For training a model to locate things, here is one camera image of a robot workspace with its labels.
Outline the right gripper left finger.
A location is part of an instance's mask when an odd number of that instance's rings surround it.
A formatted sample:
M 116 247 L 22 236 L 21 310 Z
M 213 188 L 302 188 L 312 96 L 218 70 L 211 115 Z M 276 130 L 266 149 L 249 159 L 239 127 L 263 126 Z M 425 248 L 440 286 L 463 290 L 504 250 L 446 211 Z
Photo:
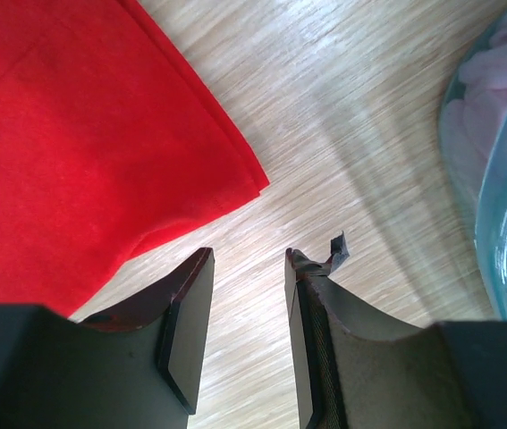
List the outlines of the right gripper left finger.
M 156 368 L 187 413 L 197 411 L 214 285 L 211 248 L 199 248 L 162 279 L 82 321 L 108 332 L 139 330 L 163 317 Z

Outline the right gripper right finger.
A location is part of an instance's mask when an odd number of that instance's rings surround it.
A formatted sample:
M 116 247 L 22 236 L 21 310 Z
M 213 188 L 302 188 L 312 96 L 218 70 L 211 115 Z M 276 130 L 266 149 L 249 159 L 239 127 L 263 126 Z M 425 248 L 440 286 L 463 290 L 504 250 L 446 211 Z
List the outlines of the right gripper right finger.
M 436 326 L 399 320 L 334 282 L 349 256 L 343 235 L 324 262 L 285 253 L 300 427 L 440 427 Z

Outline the red t shirt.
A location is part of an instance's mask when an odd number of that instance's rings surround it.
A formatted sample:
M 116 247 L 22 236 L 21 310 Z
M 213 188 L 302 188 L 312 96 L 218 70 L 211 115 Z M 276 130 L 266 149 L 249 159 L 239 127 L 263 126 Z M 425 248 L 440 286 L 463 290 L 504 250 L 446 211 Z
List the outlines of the red t shirt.
M 0 303 L 64 316 L 268 179 L 136 1 L 0 1 Z

